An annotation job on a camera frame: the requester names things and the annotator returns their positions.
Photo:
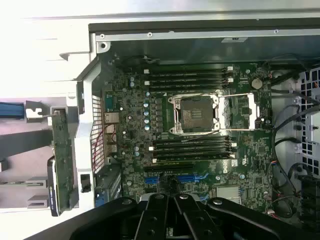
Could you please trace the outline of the hard disk in blue carrier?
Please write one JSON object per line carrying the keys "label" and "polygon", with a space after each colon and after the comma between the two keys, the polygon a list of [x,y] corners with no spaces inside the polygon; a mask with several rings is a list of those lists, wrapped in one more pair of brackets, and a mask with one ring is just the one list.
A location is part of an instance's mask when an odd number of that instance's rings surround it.
{"label": "hard disk in blue carrier", "polygon": [[24,117],[23,103],[0,102],[0,119],[23,119]]}

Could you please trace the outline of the metal socket cover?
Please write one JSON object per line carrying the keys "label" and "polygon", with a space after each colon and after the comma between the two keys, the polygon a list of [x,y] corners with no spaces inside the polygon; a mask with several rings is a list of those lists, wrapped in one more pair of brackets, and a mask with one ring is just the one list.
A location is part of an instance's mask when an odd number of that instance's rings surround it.
{"label": "metal socket cover", "polygon": [[260,107],[252,92],[219,95],[212,107],[215,109],[214,129],[226,131],[253,131],[260,117]]}

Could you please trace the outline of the CPU socket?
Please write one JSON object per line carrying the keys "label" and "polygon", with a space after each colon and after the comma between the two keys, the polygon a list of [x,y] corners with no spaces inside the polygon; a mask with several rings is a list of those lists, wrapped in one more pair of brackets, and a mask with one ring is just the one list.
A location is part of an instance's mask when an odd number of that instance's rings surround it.
{"label": "CPU socket", "polygon": [[203,136],[219,132],[219,97],[214,93],[186,93],[168,98],[172,105],[173,127],[179,136]]}

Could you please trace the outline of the installed RAM stick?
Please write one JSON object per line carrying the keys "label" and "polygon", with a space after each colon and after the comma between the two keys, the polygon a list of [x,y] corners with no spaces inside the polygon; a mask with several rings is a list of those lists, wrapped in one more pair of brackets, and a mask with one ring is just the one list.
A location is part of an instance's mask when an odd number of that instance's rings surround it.
{"label": "installed RAM stick", "polygon": [[155,146],[168,146],[178,144],[221,144],[230,143],[233,140],[229,137],[218,137],[218,138],[204,138],[204,139],[191,139],[191,140],[170,140],[170,141],[154,141],[152,144]]}

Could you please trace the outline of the open dark PC case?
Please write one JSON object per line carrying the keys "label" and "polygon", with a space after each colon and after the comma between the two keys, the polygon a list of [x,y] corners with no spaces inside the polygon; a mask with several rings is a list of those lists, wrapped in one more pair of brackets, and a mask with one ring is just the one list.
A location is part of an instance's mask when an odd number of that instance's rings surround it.
{"label": "open dark PC case", "polygon": [[320,67],[320,9],[315,15],[201,19],[194,13],[131,16],[89,25],[94,60],[78,77],[75,159],[85,208],[123,195],[120,165],[105,157],[103,88],[117,68],[257,63],[271,74],[272,197],[261,213],[304,222],[299,176],[316,178],[302,162],[302,117],[320,102],[301,94],[301,74]]}

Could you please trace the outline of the blue expansion slot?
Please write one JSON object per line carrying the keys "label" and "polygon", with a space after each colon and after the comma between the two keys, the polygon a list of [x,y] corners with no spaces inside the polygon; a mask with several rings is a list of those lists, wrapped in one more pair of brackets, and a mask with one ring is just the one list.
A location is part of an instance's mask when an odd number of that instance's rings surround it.
{"label": "blue expansion slot", "polygon": [[[181,183],[196,183],[199,182],[202,179],[205,179],[207,176],[195,176],[192,174],[187,174],[187,175],[177,175],[176,178],[181,182]],[[158,176],[151,176],[151,177],[145,177],[144,182],[146,184],[156,184],[159,181]]]}

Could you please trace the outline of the green motherboard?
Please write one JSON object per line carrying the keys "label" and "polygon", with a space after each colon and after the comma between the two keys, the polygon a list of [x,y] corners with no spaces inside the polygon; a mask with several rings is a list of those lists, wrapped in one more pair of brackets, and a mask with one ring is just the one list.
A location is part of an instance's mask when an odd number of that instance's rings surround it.
{"label": "green motherboard", "polygon": [[[144,74],[144,69],[184,70],[184,69],[223,69],[233,67],[233,71],[210,72],[166,72]],[[196,75],[225,74],[234,78],[227,83],[178,83],[144,85],[144,81],[162,81],[178,78],[149,79],[150,75]],[[253,79],[263,81],[260,90],[251,86]],[[122,193],[126,197],[138,200],[143,194],[169,192],[195,195],[206,202],[217,197],[217,187],[238,186],[241,205],[259,212],[265,212],[272,200],[272,188],[269,184],[271,174],[267,168],[272,160],[273,113],[271,101],[271,74],[258,63],[222,63],[222,64],[182,64],[182,65],[143,65],[119,67],[112,79],[107,80],[103,93],[104,130],[100,135],[103,140],[105,158],[120,165],[122,176]],[[226,86],[224,89],[191,91],[150,91],[151,86]],[[259,106],[259,118],[255,121],[255,130],[229,131],[219,130],[214,134],[181,136],[169,133],[173,127],[174,116],[168,98],[179,94],[213,93],[217,96],[253,93],[254,101]],[[231,138],[228,143],[153,145],[154,141],[197,140],[212,138]],[[207,149],[172,149],[149,151],[149,147],[190,147],[228,145],[230,148]],[[153,158],[215,156],[215,155],[153,155],[153,152],[198,152],[213,150],[231,150],[236,152],[215,154],[235,155],[235,159],[206,161],[176,161],[152,163]],[[144,167],[157,165],[194,164],[193,169],[179,171],[145,172]],[[199,182],[180,182],[177,176],[206,176]],[[159,177],[156,184],[146,184],[146,177]]]}

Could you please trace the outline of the black fan shroud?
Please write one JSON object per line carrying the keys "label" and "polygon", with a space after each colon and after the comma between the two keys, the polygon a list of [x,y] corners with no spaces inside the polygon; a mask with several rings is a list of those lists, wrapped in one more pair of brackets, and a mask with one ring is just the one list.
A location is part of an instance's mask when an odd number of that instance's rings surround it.
{"label": "black fan shroud", "polygon": [[301,216],[305,223],[320,225],[320,179],[309,175],[301,181]]}

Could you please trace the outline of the grey parts rack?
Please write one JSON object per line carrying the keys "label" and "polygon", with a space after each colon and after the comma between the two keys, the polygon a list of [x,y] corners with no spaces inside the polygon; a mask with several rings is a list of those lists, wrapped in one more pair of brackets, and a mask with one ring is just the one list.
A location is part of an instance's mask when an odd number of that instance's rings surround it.
{"label": "grey parts rack", "polygon": [[53,156],[52,109],[67,111],[74,183],[78,192],[73,141],[79,111],[61,97],[0,99],[23,103],[24,118],[0,118],[0,210],[50,209],[47,161]]}

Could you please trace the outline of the silver chipset heatsink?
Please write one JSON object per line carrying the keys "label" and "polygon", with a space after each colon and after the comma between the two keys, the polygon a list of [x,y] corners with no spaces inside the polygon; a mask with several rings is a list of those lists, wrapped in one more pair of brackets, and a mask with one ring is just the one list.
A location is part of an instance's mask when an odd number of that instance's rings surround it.
{"label": "silver chipset heatsink", "polygon": [[234,203],[241,204],[241,194],[239,186],[220,186],[216,188],[216,196],[224,198]]}

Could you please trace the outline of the white latch RAM slot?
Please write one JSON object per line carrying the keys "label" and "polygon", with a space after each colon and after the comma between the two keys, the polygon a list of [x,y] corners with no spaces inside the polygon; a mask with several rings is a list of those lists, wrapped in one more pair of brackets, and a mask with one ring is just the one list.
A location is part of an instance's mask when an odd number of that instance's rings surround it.
{"label": "white latch RAM slot", "polygon": [[200,73],[200,72],[228,72],[233,71],[232,66],[216,69],[144,69],[143,74],[159,74],[159,73]]}
{"label": "white latch RAM slot", "polygon": [[202,149],[218,149],[218,148],[233,148],[232,145],[200,145],[200,146],[178,146],[178,147],[164,147],[156,148],[150,146],[149,151],[169,151],[169,150],[202,150]]}
{"label": "white latch RAM slot", "polygon": [[144,81],[145,86],[151,85],[160,85],[160,84],[201,84],[201,83],[233,83],[234,78],[227,78],[227,79],[167,79],[167,80],[147,80]]}
{"label": "white latch RAM slot", "polygon": [[200,155],[200,156],[169,156],[157,157],[152,159],[152,163],[164,162],[193,162],[193,161],[216,161],[216,160],[229,160],[235,159],[235,154],[220,154],[220,155]]}

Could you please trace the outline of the black expansion slot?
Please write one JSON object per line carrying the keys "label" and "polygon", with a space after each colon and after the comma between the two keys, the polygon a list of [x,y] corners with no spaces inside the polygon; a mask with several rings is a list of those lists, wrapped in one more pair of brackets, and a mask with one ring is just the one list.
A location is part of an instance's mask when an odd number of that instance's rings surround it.
{"label": "black expansion slot", "polygon": [[181,171],[181,170],[189,170],[193,169],[194,164],[167,164],[167,165],[151,165],[145,166],[143,170],[146,173],[153,173],[153,172],[168,172],[168,171]]}

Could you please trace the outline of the black latch RAM slot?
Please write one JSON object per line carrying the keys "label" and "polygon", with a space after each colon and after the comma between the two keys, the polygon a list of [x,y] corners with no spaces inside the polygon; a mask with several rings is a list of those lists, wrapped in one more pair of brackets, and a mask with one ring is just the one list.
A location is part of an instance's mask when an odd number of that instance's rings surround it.
{"label": "black latch RAM slot", "polygon": [[169,85],[169,86],[150,86],[151,92],[165,91],[202,91],[202,90],[222,90],[226,89],[225,85]]}
{"label": "black latch RAM slot", "polygon": [[236,149],[218,149],[218,150],[202,150],[202,151],[168,151],[168,152],[153,152],[155,156],[173,156],[173,155],[218,155],[235,153]]}
{"label": "black latch RAM slot", "polygon": [[200,78],[218,78],[225,79],[227,78],[227,74],[167,74],[167,75],[149,75],[149,79],[200,79]]}

